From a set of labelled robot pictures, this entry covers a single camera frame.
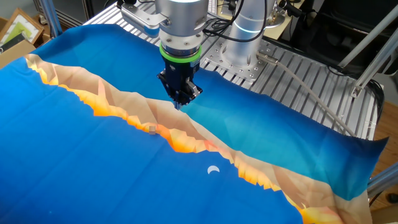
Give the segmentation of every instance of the slotted metal plate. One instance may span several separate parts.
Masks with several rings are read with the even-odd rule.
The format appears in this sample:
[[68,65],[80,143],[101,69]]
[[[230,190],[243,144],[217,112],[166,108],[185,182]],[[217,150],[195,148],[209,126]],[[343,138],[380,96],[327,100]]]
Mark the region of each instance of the slotted metal plate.
[[[138,4],[138,8],[155,13],[153,3]],[[126,31],[159,46],[159,38],[150,38],[127,24],[122,18],[119,9],[112,5],[89,20],[86,24],[117,24]],[[218,72],[222,77],[243,88],[256,93],[266,94],[281,102],[285,106],[308,116],[315,121],[339,131],[340,126],[329,116],[324,109],[297,83],[288,76],[283,69],[270,64],[264,64],[258,78],[247,81],[237,77],[217,64],[210,63],[203,57],[218,40],[217,37],[207,37],[202,42],[201,68]],[[291,71],[301,78],[323,100],[359,138],[373,139],[377,121],[377,106],[373,93],[367,88],[354,99],[350,96],[354,80],[348,77],[339,77],[330,73],[324,64],[301,55],[292,53],[263,41],[261,50],[277,58]]]

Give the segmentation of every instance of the small wooden block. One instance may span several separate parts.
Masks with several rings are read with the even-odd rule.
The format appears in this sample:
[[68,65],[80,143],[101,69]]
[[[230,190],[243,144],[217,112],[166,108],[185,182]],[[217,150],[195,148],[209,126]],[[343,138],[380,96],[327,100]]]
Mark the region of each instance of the small wooden block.
[[149,134],[156,134],[156,126],[149,126]]

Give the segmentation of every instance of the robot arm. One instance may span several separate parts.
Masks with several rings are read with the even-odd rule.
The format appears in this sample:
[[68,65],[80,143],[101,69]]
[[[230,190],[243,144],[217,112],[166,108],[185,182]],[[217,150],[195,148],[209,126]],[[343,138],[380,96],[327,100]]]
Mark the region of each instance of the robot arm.
[[135,3],[119,0],[118,7],[125,21],[149,37],[160,36],[165,69],[158,78],[179,110],[202,92],[193,76],[199,70],[208,0],[156,0],[154,15],[138,9]]

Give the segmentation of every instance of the white crescent shape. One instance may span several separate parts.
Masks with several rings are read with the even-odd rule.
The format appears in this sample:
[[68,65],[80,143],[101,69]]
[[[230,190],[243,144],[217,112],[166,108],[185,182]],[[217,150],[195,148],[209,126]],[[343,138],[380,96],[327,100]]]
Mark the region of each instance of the white crescent shape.
[[209,168],[207,168],[207,173],[210,174],[212,171],[220,172],[217,166],[209,166]]

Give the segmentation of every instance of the blue fabric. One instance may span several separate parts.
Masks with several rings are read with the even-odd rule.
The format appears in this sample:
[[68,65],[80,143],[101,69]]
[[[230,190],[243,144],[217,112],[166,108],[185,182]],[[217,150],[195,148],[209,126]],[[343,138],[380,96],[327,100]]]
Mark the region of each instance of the blue fabric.
[[[170,100],[156,75],[156,46],[116,25],[77,27],[34,51],[43,60],[84,67],[121,91]],[[200,70],[203,93],[182,111],[231,148],[330,184],[346,200],[366,190],[387,140],[343,136],[274,101]]]
[[0,104],[0,223],[302,223],[220,154],[93,116],[23,58],[0,70]]

